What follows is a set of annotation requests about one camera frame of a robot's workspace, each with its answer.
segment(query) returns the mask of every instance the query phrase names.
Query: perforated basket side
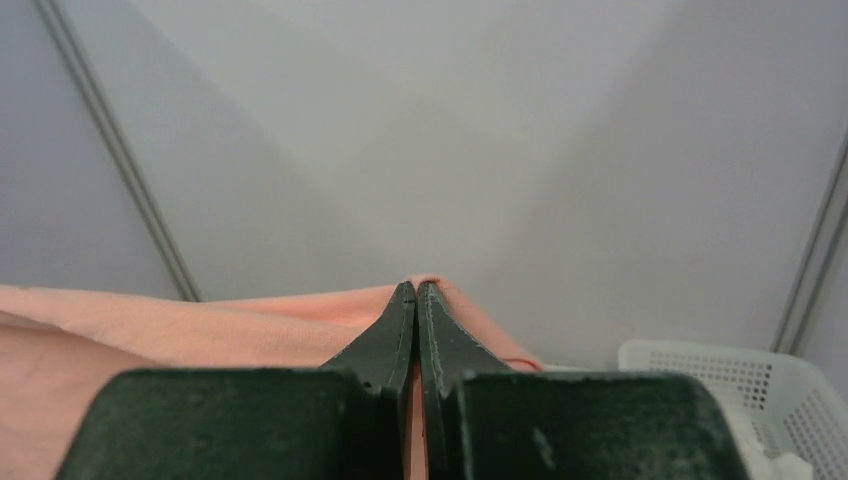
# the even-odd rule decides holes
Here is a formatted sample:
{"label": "perforated basket side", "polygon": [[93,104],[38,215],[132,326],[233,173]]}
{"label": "perforated basket side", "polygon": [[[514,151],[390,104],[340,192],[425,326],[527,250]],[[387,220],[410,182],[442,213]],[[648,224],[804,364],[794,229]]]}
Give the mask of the perforated basket side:
{"label": "perforated basket side", "polygon": [[757,350],[631,340],[623,370],[690,374],[722,406],[744,413],[769,456],[784,451],[813,465],[816,480],[848,479],[848,407],[808,362]]}
{"label": "perforated basket side", "polygon": [[766,413],[775,401],[782,368],[756,350],[683,342],[630,340],[619,350],[624,370],[654,370],[692,375],[725,407]]}

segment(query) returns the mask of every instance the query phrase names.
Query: plastic basket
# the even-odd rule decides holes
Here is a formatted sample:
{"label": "plastic basket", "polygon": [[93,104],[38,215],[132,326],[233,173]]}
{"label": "plastic basket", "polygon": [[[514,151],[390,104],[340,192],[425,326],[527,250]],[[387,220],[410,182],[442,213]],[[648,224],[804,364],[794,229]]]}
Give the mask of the plastic basket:
{"label": "plastic basket", "polygon": [[751,420],[766,454],[792,452],[816,480],[848,479],[848,407],[818,368],[789,355],[695,343],[630,340],[622,370],[689,374],[726,410]]}

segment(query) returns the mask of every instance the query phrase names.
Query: white wall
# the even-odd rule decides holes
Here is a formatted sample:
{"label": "white wall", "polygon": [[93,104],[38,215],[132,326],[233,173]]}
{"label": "white wall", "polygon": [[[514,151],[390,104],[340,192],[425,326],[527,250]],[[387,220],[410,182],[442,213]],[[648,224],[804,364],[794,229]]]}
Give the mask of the white wall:
{"label": "white wall", "polygon": [[551,362],[767,348],[841,0],[64,0],[206,298],[462,285]]}
{"label": "white wall", "polygon": [[813,311],[802,356],[848,401],[848,235],[843,232]]}
{"label": "white wall", "polygon": [[32,2],[0,2],[0,283],[179,292]]}

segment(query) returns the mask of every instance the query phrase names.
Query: pink fabric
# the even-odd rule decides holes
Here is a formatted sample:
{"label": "pink fabric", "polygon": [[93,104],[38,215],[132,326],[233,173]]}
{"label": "pink fabric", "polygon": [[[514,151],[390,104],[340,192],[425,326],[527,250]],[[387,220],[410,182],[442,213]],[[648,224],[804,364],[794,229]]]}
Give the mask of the pink fabric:
{"label": "pink fabric", "polygon": [[[513,368],[541,369],[458,288],[410,280],[438,282],[456,319]],[[394,288],[198,304],[0,286],[0,479],[52,478],[89,402],[120,371],[317,366],[379,317]],[[419,381],[411,398],[407,473],[423,479]]]}

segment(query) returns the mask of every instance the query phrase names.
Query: white basket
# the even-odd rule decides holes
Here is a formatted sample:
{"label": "white basket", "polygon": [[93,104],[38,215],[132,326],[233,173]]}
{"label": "white basket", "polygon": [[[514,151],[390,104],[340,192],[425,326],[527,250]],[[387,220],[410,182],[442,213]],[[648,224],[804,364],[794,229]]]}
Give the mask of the white basket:
{"label": "white basket", "polygon": [[750,418],[767,455],[800,456],[816,480],[848,479],[848,407],[810,363],[759,350],[647,340],[625,342],[618,363],[622,370],[694,376],[723,408]]}

